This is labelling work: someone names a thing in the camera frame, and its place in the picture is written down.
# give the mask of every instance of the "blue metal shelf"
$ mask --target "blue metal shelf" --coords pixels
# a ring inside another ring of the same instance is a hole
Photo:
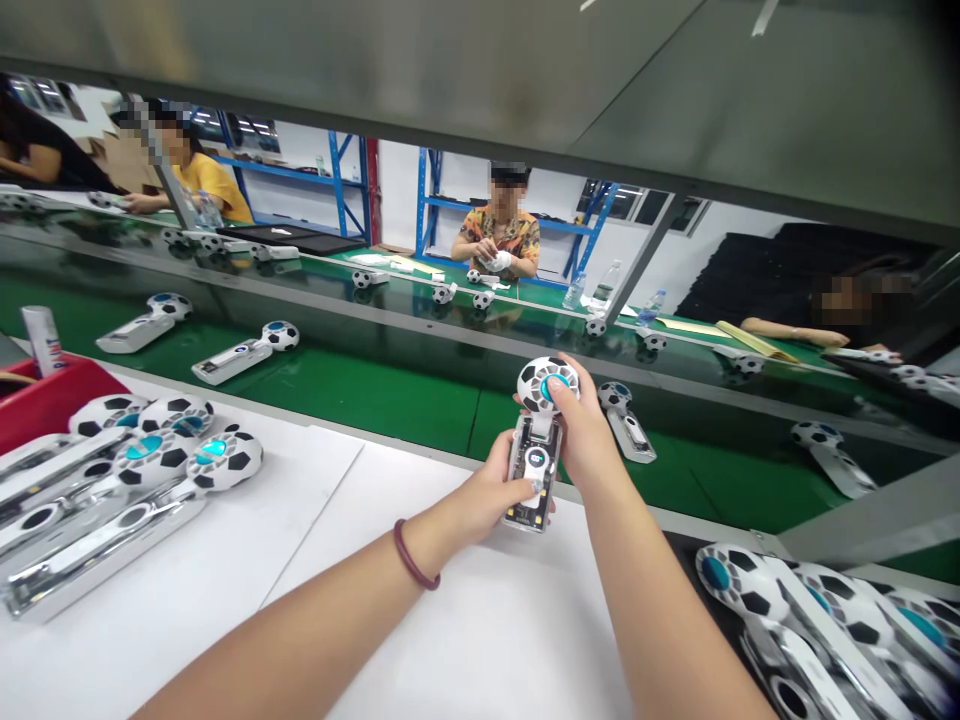
[[[220,121],[220,130],[223,132],[224,142],[227,147],[233,150],[233,142],[231,140],[230,129],[227,124],[226,113],[222,110],[217,111],[217,119]],[[353,237],[362,237],[367,241],[367,246],[369,246],[373,240],[370,234],[370,186],[367,175],[367,139],[361,135],[357,135],[357,143],[359,147],[360,155],[360,182],[354,180],[344,180],[340,175],[340,161],[343,160],[343,154],[346,152],[347,147],[350,145],[350,141],[353,140],[353,135],[347,135],[343,141],[343,145],[337,145],[337,133],[333,130],[327,131],[327,137],[330,142],[330,165],[333,171],[333,177],[323,177],[322,175],[313,175],[311,173],[300,172],[298,170],[290,170],[288,168],[275,167],[273,165],[261,165],[259,163],[250,163],[243,162],[242,160],[234,160],[233,158],[225,157],[216,157],[214,158],[221,165],[229,165],[233,168],[234,175],[237,178],[237,186],[240,188],[240,192],[243,193],[243,197],[247,201],[247,205],[250,206],[250,212],[253,214],[255,222],[260,222],[257,218],[271,218],[268,220],[269,223],[275,223],[277,221],[289,222],[293,225],[299,225],[302,227],[307,227],[311,229],[317,229],[321,232],[328,232],[333,235],[339,235],[340,237],[353,238]],[[243,171],[249,170],[250,172],[264,173],[266,175],[277,175],[278,177],[290,178],[291,180],[299,180],[301,182],[313,183],[314,185],[327,185],[333,188],[334,195],[337,198],[337,220],[339,221],[339,227],[332,228],[326,225],[318,225],[317,223],[311,223],[307,220],[293,220],[283,216],[276,216],[270,213],[257,213],[254,212],[253,206],[250,203],[250,196],[247,194],[247,185],[243,179]],[[343,188],[351,187],[357,188],[360,190],[361,201],[363,202],[363,224],[360,224],[360,221],[357,220],[356,215],[347,207],[347,204],[343,200]],[[347,229],[347,218],[350,218],[353,225],[357,228],[357,232]]]
[[[215,157],[213,158],[221,165],[231,165],[241,170],[252,170],[253,172],[266,173],[267,175],[279,175],[280,177],[293,178],[294,180],[303,180],[304,182],[317,183],[319,185],[333,185],[333,178],[313,173],[305,173],[300,170],[290,170],[288,168],[276,167],[275,165],[261,165],[260,163],[248,163],[241,160],[232,160],[231,158]],[[363,183],[353,180],[341,180],[345,187],[362,188]]]
[[[430,174],[433,181],[433,187],[429,193],[427,193],[426,189],[428,153],[431,169]],[[443,153],[439,150],[420,148],[420,181],[417,192],[417,257],[426,257],[424,255],[426,249],[436,245],[438,210],[434,208],[446,208],[448,210],[459,210],[461,212],[469,212],[473,209],[473,206],[469,203],[462,203],[456,200],[444,200],[436,197],[440,194],[440,176],[442,172]],[[582,225],[556,222],[554,220],[540,220],[538,218],[537,221],[541,229],[572,233],[576,236],[573,247],[570,249],[570,257],[567,258],[567,264],[563,269],[563,277],[572,279],[571,273],[573,273],[573,277],[576,277],[577,274],[586,270],[587,262],[590,260],[590,255],[593,253],[593,248],[597,244],[597,238],[600,236],[600,231],[603,229],[607,216],[610,214],[610,208],[613,207],[613,199],[616,197],[619,189],[620,185],[618,183],[598,183],[593,196],[590,198],[590,202],[587,203],[587,210],[583,214]],[[598,208],[600,212],[597,215],[597,222],[593,227],[590,227],[590,218]],[[583,238],[587,238],[587,247],[583,251],[583,257],[581,258],[580,244]],[[526,280],[525,282],[556,284],[549,280],[540,279]]]

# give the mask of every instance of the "spray can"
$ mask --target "spray can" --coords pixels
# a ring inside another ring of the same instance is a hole
[[[67,364],[63,361],[63,348],[60,347],[60,336],[50,308],[27,305],[20,308],[20,314],[23,315],[23,324],[27,328],[40,377],[50,377],[58,370],[63,370]]]

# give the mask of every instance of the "plastic bottle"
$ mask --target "plastic bottle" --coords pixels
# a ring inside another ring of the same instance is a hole
[[[217,209],[217,205],[213,202],[210,194],[205,190],[200,190],[197,194],[200,196],[197,224],[207,230],[222,228],[223,218],[220,216],[220,211]]]
[[[617,286],[619,281],[620,261],[614,260],[613,265],[611,265],[603,274],[603,277],[600,278],[600,283],[597,285],[597,289],[593,291],[593,305],[597,307],[597,309],[606,305],[607,301],[610,299],[610,296],[613,294],[613,289]]]
[[[649,327],[650,323],[657,319],[657,315],[660,314],[660,308],[663,307],[663,301],[667,299],[666,290],[657,290],[656,294],[653,295],[647,304],[640,308],[640,312],[637,313],[637,325],[640,327]]]
[[[567,288],[567,294],[563,296],[563,306],[567,310],[576,310],[580,306],[580,298],[583,296],[583,288],[587,284],[587,274],[578,272],[570,287]]]

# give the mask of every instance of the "window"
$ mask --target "window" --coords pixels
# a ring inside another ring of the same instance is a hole
[[[234,149],[280,152],[280,141],[273,120],[227,113],[227,126]]]
[[[577,204],[577,212],[585,213],[590,205],[590,200],[599,191],[603,184],[601,180],[590,179],[583,185],[583,192],[580,195],[580,202]],[[625,220],[626,222],[635,222],[640,225],[653,225],[664,206],[670,193],[660,190],[647,190],[636,185],[621,185],[617,190],[617,195],[610,206],[609,217],[616,220]],[[693,234],[706,212],[710,203],[700,198],[688,197],[683,201],[683,209],[677,218],[671,223],[670,230],[683,233],[686,236]],[[599,207],[595,206],[595,212],[599,212]]]
[[[73,89],[67,83],[58,83],[46,78],[11,75],[10,89],[28,108],[41,115],[86,121]]]
[[[200,142],[224,142],[223,128],[220,127],[220,117],[216,110],[192,105],[190,120],[197,129],[197,137],[200,138]]]

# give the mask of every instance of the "bracelet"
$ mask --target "bracelet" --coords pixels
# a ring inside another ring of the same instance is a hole
[[[413,558],[410,557],[407,546],[403,542],[403,533],[400,532],[400,528],[403,527],[405,522],[406,520],[404,518],[400,518],[393,526],[393,541],[397,546],[397,552],[400,553],[400,559],[403,560],[403,564],[407,566],[407,570],[413,576],[413,579],[417,581],[417,584],[424,590],[430,590],[432,592],[440,587],[440,576],[437,575],[435,580],[431,580],[420,572],[420,568],[417,567]]]

